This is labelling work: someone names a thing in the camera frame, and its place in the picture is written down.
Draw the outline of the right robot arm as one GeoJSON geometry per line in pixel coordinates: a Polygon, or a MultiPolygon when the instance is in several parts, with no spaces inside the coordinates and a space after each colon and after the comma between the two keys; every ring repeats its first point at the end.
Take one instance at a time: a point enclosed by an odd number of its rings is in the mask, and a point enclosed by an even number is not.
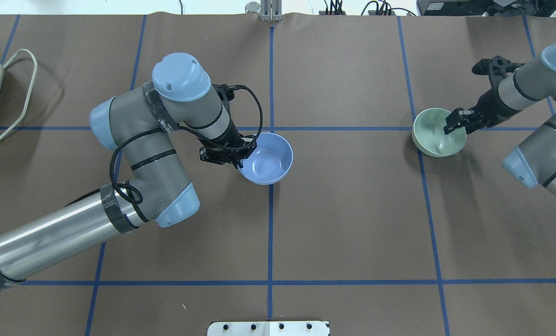
{"type": "Polygon", "coordinates": [[[501,56],[481,59],[475,75],[489,79],[490,89],[471,108],[457,108],[445,118],[443,132],[463,129],[465,134],[493,128],[520,112],[545,102],[547,119],[502,160],[504,169],[533,189],[543,187],[556,198],[556,42],[526,63],[501,56]]]}

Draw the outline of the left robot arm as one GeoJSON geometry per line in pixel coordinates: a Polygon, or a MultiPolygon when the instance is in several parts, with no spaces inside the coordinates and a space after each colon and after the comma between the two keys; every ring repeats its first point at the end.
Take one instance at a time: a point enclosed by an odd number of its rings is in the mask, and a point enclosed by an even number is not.
{"type": "Polygon", "coordinates": [[[204,162],[242,168],[260,133],[245,136],[230,102],[243,84],[214,84],[188,53],[163,57],[150,80],[90,113],[90,128],[111,150],[107,184],[63,208],[0,234],[0,292],[28,277],[155,221],[169,227],[194,215],[200,200],[170,138],[190,133],[204,162]]]}

